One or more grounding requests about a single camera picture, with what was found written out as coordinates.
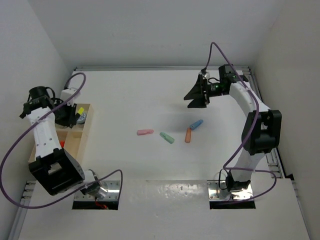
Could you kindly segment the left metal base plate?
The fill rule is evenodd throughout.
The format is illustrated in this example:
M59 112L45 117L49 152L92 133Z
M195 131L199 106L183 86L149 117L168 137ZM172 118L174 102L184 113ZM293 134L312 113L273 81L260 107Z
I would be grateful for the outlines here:
M119 199L120 181L116 180L102 180L100 188L90 194L83 194L78 191L74 194L73 200L76 202L89 202L98 200L100 202L112 202Z

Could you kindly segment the pastel green correction tape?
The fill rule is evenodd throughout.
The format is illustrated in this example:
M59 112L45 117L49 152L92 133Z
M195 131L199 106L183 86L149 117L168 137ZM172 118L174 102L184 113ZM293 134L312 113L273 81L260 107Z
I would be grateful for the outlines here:
M175 139L165 132L160 132L159 135L170 144L173 144L175 142Z

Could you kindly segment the pastel blue correction tape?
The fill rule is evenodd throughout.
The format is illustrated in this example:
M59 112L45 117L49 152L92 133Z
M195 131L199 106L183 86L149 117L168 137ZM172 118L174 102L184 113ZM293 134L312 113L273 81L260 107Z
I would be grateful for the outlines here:
M193 124L191 124L191 125L189 126L189 128L193 131L193 130L195 130L196 128L198 128L203 122L204 122L204 121L203 121L202 119L200 119L200 120L194 122Z

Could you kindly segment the pastel pink correction tape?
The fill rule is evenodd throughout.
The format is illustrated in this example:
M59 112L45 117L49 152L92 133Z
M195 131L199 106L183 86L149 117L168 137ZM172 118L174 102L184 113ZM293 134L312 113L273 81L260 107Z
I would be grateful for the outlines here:
M149 134L153 134L153 133L154 133L153 129L139 129L136 132L136 134L138 136L149 135Z

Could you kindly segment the wooden divided tray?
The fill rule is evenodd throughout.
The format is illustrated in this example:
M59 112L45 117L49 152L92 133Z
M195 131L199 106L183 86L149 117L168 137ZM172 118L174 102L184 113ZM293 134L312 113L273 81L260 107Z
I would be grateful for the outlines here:
M31 164L37 157L44 158L54 152L54 149L66 150L79 164L82 164L84 153L92 125L94 110L90 104L79 103L76 110L82 107L87 117L84 124L76 124L72 128L62 127L55 124L54 114L49 114L41 120L44 114L50 111L49 108L40 108L27 116L29 122L36 126L32 129L35 145L28 160ZM60 141L65 141L64 147L61 147Z

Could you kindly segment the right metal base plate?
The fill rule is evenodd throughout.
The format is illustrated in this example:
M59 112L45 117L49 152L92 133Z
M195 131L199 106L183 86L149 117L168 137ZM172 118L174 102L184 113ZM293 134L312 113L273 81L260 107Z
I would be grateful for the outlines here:
M251 184L247 188L228 191L224 180L208 180L208 198L210 202L242 201L251 199L254 194Z

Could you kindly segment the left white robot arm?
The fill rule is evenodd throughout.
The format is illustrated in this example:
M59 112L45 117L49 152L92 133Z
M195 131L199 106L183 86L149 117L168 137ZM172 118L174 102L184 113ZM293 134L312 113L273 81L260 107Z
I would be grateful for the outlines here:
M80 127L78 119L89 109L77 106L77 88L65 87L59 98L49 94L49 87L29 90L20 118L27 118L34 127L35 152L28 168L52 196L80 187L83 194L94 195L100 188L93 170L83 170L80 148L88 127Z

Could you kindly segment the aluminium frame rail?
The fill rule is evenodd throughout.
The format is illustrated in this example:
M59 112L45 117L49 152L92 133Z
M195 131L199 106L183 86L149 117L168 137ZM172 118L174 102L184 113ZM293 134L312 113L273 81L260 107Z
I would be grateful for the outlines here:
M243 150L249 114L257 129L272 108L240 82L204 108L188 108L185 96L198 70L77 72L79 104L90 118L82 166L104 176L121 169L126 180L207 180L235 165Z

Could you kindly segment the metal base plate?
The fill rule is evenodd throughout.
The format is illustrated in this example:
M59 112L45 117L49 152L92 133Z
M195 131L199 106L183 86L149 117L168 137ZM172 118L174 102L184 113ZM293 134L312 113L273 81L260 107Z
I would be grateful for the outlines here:
M74 194L73 200L76 202L89 202L98 200L100 202L112 202L119 199L120 181L116 180L102 180L100 188L90 194L83 194L78 191Z
M228 191L224 180L208 180L208 198L210 202L242 201L251 199L254 194L251 184L247 188Z

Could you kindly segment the yellow capped black highlighter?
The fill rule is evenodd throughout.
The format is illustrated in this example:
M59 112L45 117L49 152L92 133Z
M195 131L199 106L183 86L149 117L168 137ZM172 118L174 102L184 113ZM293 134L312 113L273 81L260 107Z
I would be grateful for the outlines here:
M81 116L84 112L85 112L85 109L83 107L80 107L77 111L77 114Z

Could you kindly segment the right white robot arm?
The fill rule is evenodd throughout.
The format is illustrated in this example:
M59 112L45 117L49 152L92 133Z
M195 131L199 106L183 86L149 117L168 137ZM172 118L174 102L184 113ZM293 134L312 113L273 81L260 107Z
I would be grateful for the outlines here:
M278 147L282 114L265 105L250 88L248 79L238 74L233 66L222 65L218 72L219 80L212 83L209 72L203 68L183 99L190 101L187 106L189 109L203 109L211 98L229 95L240 106L246 121L241 144L235 152L239 158L233 167L227 163L222 167L227 172L225 190L239 191L249 186L261 159Z

